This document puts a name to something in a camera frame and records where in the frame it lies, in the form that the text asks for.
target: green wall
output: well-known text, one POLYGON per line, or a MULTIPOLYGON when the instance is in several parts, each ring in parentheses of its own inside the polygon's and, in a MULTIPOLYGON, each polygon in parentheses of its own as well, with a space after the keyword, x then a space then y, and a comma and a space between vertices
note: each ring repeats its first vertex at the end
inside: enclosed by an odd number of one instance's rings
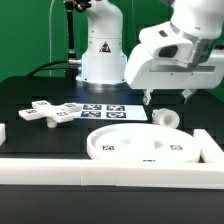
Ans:
MULTIPOLYGON (((123 50, 129 56, 136 45, 135 36, 148 26, 167 21, 172 9, 159 0, 135 0, 136 34, 132 0, 111 0, 124 15, 123 50)), ((26 75, 49 62, 49 9, 51 0, 1 0, 0 8, 0 81, 26 75)), ((87 47, 87 16, 74 11, 75 47, 78 56, 87 47)), ((53 8, 53 60, 67 58, 67 23, 62 0, 53 8)))

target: white platform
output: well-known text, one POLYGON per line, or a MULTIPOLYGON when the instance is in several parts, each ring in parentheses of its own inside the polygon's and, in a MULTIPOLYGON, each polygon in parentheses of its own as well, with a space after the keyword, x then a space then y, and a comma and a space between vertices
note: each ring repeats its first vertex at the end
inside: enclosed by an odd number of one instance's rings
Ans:
POLYGON ((0 184, 224 189, 222 150, 195 130, 206 163, 0 159, 0 184))

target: black tabletop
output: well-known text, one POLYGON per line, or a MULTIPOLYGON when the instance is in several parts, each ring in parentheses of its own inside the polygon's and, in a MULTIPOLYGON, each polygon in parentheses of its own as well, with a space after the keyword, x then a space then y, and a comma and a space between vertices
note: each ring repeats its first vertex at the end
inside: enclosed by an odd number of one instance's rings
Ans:
MULTIPOLYGON (((180 116, 180 130, 191 134, 195 128, 206 129, 223 149, 224 104, 201 90, 184 105, 180 92, 155 91, 145 107, 147 122, 151 123, 153 109, 174 110, 180 116)), ((0 157, 88 159, 86 138, 93 130, 130 122, 76 119, 49 129, 45 119, 27 122, 18 116, 19 110, 31 108, 32 101, 142 105, 142 97, 141 90, 100 93, 77 88, 64 78, 8 78, 0 83, 0 123, 6 124, 7 135, 0 157)), ((220 224, 223 208, 224 192, 218 190, 0 186, 0 223, 4 224, 220 224)))
MULTIPOLYGON (((205 90, 183 104, 181 91, 155 91, 145 106, 148 123, 154 109, 168 108, 180 116, 178 129, 192 134, 193 129, 206 129, 224 148, 224 104, 205 90)), ((47 100, 53 105, 63 103, 142 105, 142 90, 96 92, 74 86, 64 78, 8 78, 0 84, 0 122, 6 124, 7 140, 0 147, 0 157, 88 158, 87 136, 111 124, 139 122, 75 119, 49 129, 46 118, 25 121, 18 111, 31 108, 32 101, 47 100)))

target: white block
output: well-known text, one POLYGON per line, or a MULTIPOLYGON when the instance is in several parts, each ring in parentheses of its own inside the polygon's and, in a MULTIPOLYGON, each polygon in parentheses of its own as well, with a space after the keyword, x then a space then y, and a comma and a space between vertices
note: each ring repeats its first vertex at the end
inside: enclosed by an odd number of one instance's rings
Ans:
POLYGON ((193 136, 202 146, 201 157, 205 163, 224 164, 224 153, 212 137, 203 129, 194 130, 193 136))
POLYGON ((0 184, 80 185, 80 160, 0 159, 0 184))
POLYGON ((116 186, 117 166, 104 161, 83 160, 81 185, 116 186))

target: round white plate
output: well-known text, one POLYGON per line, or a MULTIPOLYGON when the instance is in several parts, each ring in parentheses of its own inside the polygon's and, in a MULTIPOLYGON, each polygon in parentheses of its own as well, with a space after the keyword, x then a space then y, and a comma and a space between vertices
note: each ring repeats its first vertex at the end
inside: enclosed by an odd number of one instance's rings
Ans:
POLYGON ((200 151, 191 135, 151 124, 110 125, 87 138, 87 152, 93 160, 198 162, 200 151))

